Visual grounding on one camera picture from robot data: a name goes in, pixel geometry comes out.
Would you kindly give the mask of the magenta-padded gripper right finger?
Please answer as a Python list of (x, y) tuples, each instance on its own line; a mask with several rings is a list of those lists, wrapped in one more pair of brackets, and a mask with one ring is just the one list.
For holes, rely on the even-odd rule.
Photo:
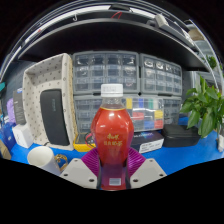
[(166, 176), (166, 173), (155, 159), (146, 159), (133, 148), (129, 149), (126, 166), (126, 184), (128, 189), (144, 187)]

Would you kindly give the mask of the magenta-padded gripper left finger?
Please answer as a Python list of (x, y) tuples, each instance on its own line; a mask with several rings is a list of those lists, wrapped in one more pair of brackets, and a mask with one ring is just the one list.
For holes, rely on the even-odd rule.
[(60, 177), (84, 188), (99, 189), (100, 161), (97, 149), (90, 150), (81, 159), (72, 159)]

